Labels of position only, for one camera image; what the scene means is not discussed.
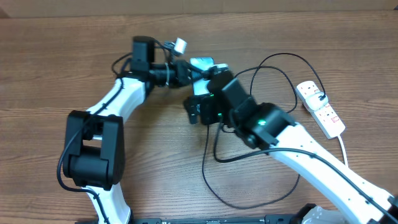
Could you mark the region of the Samsung Galaxy smartphone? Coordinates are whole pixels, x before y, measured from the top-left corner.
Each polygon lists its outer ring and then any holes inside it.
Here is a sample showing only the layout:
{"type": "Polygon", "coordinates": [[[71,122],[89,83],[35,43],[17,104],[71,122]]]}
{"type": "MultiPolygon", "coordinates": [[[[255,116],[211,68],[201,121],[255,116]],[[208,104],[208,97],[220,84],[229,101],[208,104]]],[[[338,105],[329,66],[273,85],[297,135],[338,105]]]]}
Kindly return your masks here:
{"type": "Polygon", "coordinates": [[[209,94],[207,84],[209,79],[205,77],[203,72],[215,65],[212,57],[193,57],[190,59],[190,64],[193,65],[198,71],[192,72],[193,81],[193,95],[202,96],[209,94]]]}

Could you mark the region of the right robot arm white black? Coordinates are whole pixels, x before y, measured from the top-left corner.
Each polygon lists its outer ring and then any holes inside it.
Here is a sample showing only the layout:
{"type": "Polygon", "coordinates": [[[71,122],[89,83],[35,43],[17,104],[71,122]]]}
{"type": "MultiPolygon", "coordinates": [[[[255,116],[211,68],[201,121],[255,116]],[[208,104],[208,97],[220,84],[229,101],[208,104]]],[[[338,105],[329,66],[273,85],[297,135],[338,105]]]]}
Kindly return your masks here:
{"type": "Polygon", "coordinates": [[[348,223],[397,223],[397,198],[345,166],[294,118],[272,103],[256,103],[229,71],[195,71],[207,93],[187,99],[192,124],[218,123],[253,149],[296,171],[322,193],[348,223]]]}

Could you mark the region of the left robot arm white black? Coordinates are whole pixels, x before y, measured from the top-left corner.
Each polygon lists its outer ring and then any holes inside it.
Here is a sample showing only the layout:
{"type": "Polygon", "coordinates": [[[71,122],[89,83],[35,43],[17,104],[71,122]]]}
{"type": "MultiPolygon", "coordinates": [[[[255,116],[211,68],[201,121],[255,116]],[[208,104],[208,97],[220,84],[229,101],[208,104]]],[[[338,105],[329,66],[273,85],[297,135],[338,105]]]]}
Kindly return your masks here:
{"type": "Polygon", "coordinates": [[[126,162],[124,123],[155,86],[181,88],[197,80],[197,68],[179,59],[186,47],[181,38],[160,43],[149,36],[133,37],[132,50],[111,64],[112,89],[86,111],[68,115],[58,184],[89,196],[96,223],[133,223],[120,184],[126,162]]]}

